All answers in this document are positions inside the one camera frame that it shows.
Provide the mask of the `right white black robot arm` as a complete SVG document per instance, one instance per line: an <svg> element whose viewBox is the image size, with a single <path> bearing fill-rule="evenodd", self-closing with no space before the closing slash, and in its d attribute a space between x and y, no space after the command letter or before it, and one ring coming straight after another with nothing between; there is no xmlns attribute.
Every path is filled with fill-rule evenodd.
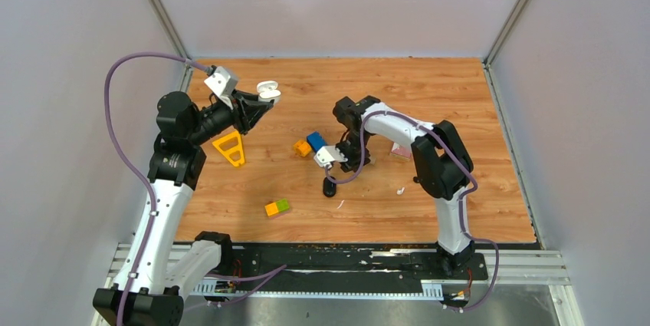
<svg viewBox="0 0 650 326"><path fill-rule="evenodd" d="M333 115L346 128L346 136L335 146L343 158L340 169L353 177L370 162L367 142L372 136L410 149L419 185L436 207L439 271L448 278L465 272L475 244L468 230L467 196L478 184L471 175L474 164L454 124L413 119L373 96L360 101L344 97L335 103Z"/></svg>

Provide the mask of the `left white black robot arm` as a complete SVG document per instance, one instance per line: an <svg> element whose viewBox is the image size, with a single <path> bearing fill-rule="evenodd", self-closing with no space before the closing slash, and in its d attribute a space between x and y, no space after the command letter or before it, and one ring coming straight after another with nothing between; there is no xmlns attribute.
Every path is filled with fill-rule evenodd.
<svg viewBox="0 0 650 326"><path fill-rule="evenodd" d="M233 90L199 109L189 95L174 91L160 98L159 134L146 175L147 189L135 239L109 288L97 289L93 307L110 325L177 325L190 292L213 271L235 264L229 235L201 232L172 267L169 255L182 214L192 198L206 155L202 144L234 127L245 135L280 100L280 91L258 94Z"/></svg>

